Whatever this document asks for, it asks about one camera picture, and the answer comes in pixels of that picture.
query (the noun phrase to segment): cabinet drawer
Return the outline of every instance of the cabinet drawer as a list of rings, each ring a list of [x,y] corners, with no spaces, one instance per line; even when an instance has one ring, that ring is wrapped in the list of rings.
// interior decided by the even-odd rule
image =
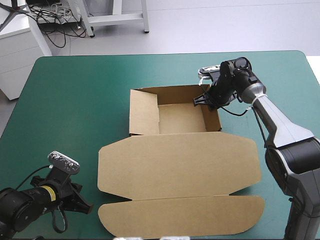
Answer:
[[[13,71],[0,73],[0,89],[9,100],[20,96],[32,68],[33,64]]]
[[[0,39],[0,57],[37,47],[38,43],[31,31]]]
[[[43,56],[39,46],[2,56],[0,57],[0,73],[33,65],[38,58]]]

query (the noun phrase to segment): green table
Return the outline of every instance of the green table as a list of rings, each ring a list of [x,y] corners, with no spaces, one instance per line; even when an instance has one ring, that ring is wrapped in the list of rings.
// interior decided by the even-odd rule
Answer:
[[[111,238],[97,211],[102,204],[124,199],[98,190],[98,151],[129,136],[130,89],[197,84],[200,67],[240,56],[251,61],[269,98],[295,123],[320,136],[320,86],[305,55],[299,51],[38,59],[0,139],[0,189],[15,187],[34,169],[46,165],[48,153],[57,150],[80,163],[80,173],[72,180],[83,185],[82,195],[95,207],[89,215],[67,212],[69,229],[64,234],[53,231],[48,214],[15,237]],[[228,109],[240,113],[246,107],[235,101]],[[261,220],[250,230],[216,238],[282,238],[290,203],[266,167],[263,140],[253,112],[243,117],[219,113],[224,132],[254,139],[258,146],[262,181],[237,194],[260,195],[266,205]]]

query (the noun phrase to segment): cardboard box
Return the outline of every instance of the cardboard box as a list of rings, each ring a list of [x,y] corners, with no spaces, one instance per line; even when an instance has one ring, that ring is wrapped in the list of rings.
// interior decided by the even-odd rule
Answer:
[[[221,130],[217,110],[194,107],[203,94],[199,85],[133,89],[130,92],[131,135],[216,132]]]
[[[98,188],[132,201],[98,214],[117,237],[241,233],[258,222],[259,196],[230,195],[261,179],[255,142],[219,132],[218,112],[193,106],[198,85],[131,90],[131,137],[99,151]]]

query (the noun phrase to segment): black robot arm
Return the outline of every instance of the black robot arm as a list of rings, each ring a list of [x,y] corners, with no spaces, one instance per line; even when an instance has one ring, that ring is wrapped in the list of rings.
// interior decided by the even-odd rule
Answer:
[[[51,171],[46,178],[34,176],[34,188],[18,191],[5,188],[0,191],[0,240],[9,240],[23,231],[40,216],[51,213],[53,228],[63,233],[68,228],[64,211],[89,214],[92,205],[80,195],[82,186],[72,183],[70,176],[80,170],[80,165],[71,158],[53,151],[48,156]],[[63,216],[64,229],[56,226],[55,211]]]
[[[268,169],[283,193],[292,197],[284,239],[314,240],[320,224],[320,141],[310,130],[291,122],[269,100],[266,87],[252,72],[247,58],[201,68],[198,75],[200,85],[203,80],[212,84],[203,88],[194,105],[225,109],[235,99],[251,104],[264,139]],[[267,139],[258,117],[269,133]]]

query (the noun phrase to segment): gray floor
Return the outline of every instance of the gray floor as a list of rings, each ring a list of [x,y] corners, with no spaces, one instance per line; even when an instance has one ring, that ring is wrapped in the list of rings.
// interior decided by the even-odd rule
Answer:
[[[95,27],[95,38],[68,37],[53,55],[123,55],[299,50],[320,56],[320,0],[148,0],[150,33],[142,24]],[[87,0],[91,14],[112,10],[108,0]],[[126,13],[140,0],[123,0]],[[54,35],[57,44],[61,35]],[[0,94],[0,134],[15,101]]]

